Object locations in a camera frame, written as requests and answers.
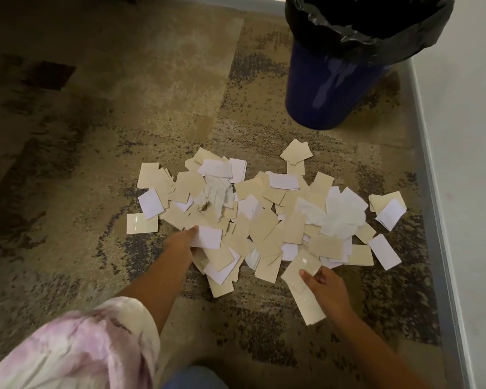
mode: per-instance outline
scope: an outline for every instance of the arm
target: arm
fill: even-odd
[[[358,318],[341,277],[324,267],[315,277],[304,270],[299,274],[372,387],[428,389],[407,364]]]
[[[190,246],[197,230],[198,227],[193,227],[169,236],[164,242],[164,252],[149,270],[117,294],[139,300],[153,317],[159,334],[192,262]]]

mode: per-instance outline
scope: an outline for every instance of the hand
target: hand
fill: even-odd
[[[191,247],[191,242],[198,233],[198,226],[194,226],[189,230],[183,230],[173,233],[164,241],[164,251],[170,251],[178,257],[187,258],[190,263],[193,260],[193,254],[196,250]]]
[[[333,270],[323,266],[314,277],[305,270],[299,270],[299,275],[332,323],[339,323],[355,315],[346,285]]]

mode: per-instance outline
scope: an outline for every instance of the person's right hand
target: person's right hand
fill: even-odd
[[[299,275],[313,292],[320,308],[331,322],[340,323],[355,315],[346,285],[333,270],[323,266],[315,276],[311,276],[307,271],[301,269]]]

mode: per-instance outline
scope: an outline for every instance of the pink tie-dye sleeve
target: pink tie-dye sleeve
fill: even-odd
[[[148,310],[117,297],[36,330],[0,362],[0,387],[151,388],[159,352]]]

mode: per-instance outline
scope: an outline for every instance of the floor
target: floor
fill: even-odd
[[[444,387],[440,329],[412,150],[394,70],[334,130],[285,111],[284,18],[170,0],[0,0],[0,358],[58,314],[89,308],[141,274],[172,232],[126,237],[140,163],[172,174],[203,146],[284,172],[298,138],[318,170],[362,197],[401,190],[387,239],[403,264],[340,267],[352,304]],[[288,289],[241,267],[213,299],[195,268],[162,334],[158,379],[194,360],[231,387],[365,387],[327,321],[306,327]]]

